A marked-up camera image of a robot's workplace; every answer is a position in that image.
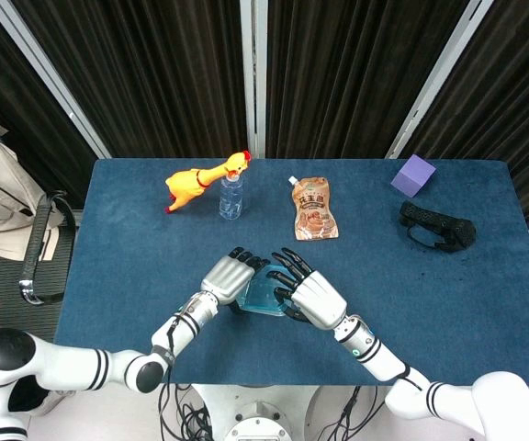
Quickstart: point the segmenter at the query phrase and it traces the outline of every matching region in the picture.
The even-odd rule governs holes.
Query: blue felt surface
[[[398,223],[405,197],[389,183],[404,161],[255,160],[247,208],[218,214],[219,189],[167,216],[164,179],[217,160],[96,163],[56,343],[150,350],[150,337],[237,245],[264,256],[288,246],[319,269],[400,358],[429,379],[472,384],[510,370],[529,383],[529,237],[507,167],[431,161],[414,203],[472,220],[468,250],[423,249]],[[297,242],[287,178],[326,176],[338,239]],[[177,359],[173,381],[375,384],[331,332],[223,309]]]

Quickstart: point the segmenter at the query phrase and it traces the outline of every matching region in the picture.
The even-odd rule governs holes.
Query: purple cube
[[[395,175],[391,185],[408,198],[413,198],[420,191],[420,188],[428,182],[435,170],[433,165],[426,163],[420,156],[413,154]]]

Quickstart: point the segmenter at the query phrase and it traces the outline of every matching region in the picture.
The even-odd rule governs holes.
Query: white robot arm
[[[139,392],[156,389],[176,357],[217,314],[218,306],[234,302],[267,264],[240,247],[222,257],[203,279],[200,291],[152,336],[149,355],[53,345],[0,328],[0,440],[28,439],[26,427],[7,407],[17,381],[26,376],[35,376],[48,390],[99,390],[108,382]]]
[[[333,330],[334,338],[379,381],[395,380],[385,398],[389,409],[406,419],[441,418],[482,434],[489,441],[529,441],[529,389],[509,372],[494,372],[472,388],[431,382],[383,345],[356,315],[346,315],[346,301],[298,254],[283,248],[273,253],[294,277],[276,271],[267,275],[285,284],[276,297],[291,300],[317,328]]]

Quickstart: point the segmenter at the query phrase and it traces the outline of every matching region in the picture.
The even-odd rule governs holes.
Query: rubber chicken
[[[250,160],[250,154],[244,151],[233,154],[224,164],[214,168],[192,168],[184,172],[176,172],[164,181],[171,191],[170,198],[173,201],[173,204],[164,211],[171,214],[176,209],[180,209],[191,199],[203,195],[212,182],[225,175],[232,177],[241,174],[248,168]]]

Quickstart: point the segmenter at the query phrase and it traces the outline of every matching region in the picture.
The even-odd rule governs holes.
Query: food package
[[[330,184],[325,177],[289,178],[297,216],[295,237],[298,241],[318,241],[338,237],[338,226],[330,213]]]

